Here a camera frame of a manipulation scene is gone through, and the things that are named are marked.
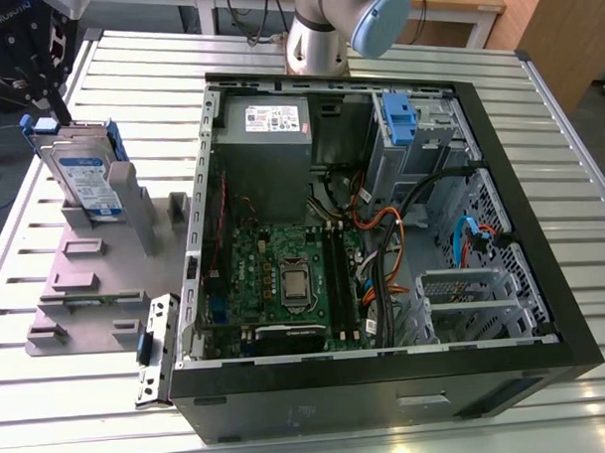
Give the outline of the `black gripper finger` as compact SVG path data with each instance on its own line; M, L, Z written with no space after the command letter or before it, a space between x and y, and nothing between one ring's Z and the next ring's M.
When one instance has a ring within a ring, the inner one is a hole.
M48 101L61 125L72 121L60 87L72 72L72 20L51 6L32 6L28 14L28 37L33 88Z

